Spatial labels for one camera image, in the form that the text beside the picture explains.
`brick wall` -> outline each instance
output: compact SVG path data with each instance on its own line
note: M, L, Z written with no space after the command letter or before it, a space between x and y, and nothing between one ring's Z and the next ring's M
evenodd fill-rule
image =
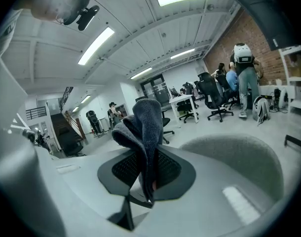
M231 51L239 42L246 43L262 64L263 78L260 85L267 85L269 81L275 84L276 79L281 79L282 84L287 84L279 51L270 51L260 28L244 10L238 12L223 36L204 58L208 71L213 73L220 62L225 63L228 68Z

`floor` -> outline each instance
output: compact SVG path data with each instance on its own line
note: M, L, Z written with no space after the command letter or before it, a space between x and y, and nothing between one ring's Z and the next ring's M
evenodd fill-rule
M289 126L288 115L278 112L271 113L271 119L257 126L257 122L252 118L251 110L248 111L248 118L241 119L238 117L239 107L234 106L234 116L225 115L223 122L219 122L219 116L211 117L207 120L207 116L211 114L204 101L196 101L199 108L199 123L195 123L194 118L188 118L187 123L181 122L181 128L177 128L172 110L165 112L165 117L171 121L164 130L174 130L175 134L166 134L165 138L170 141L170 147L180 147L185 142L204 136L207 134L220 133L244 133L255 136L266 142L277 154L284 175L285 193L289 193L296 187L297 181L301 176L301 148L289 143L284 147L284 138L286 134L301 139L301 129ZM103 138L88 137L90 143L84 146L85 154L98 154L109 152L122 148L116 141L112 139L111 133L108 132Z

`white ceiling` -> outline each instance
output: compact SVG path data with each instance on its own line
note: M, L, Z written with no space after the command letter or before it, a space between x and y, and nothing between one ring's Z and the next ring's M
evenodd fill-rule
M83 32L44 22L23 11L3 60L28 93L62 92L67 86L106 84L116 75L128 78L152 66L170 66L171 54L196 47L199 59L230 19L233 0L188 0L164 7L157 0L90 0L100 10ZM205 10L213 4L215 9ZM85 66L78 61L107 27L115 31ZM99 60L99 57L110 61Z

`sneaker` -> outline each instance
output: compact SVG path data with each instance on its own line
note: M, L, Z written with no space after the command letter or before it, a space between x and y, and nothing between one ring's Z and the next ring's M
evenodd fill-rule
M246 118L247 117L247 114L246 113L239 113L238 115L240 118Z

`white backpack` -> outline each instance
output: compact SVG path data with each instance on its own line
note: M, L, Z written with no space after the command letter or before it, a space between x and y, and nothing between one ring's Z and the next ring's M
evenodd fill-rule
M263 97L257 97L253 104L253 118L258 125L265 119L270 119L269 103Z

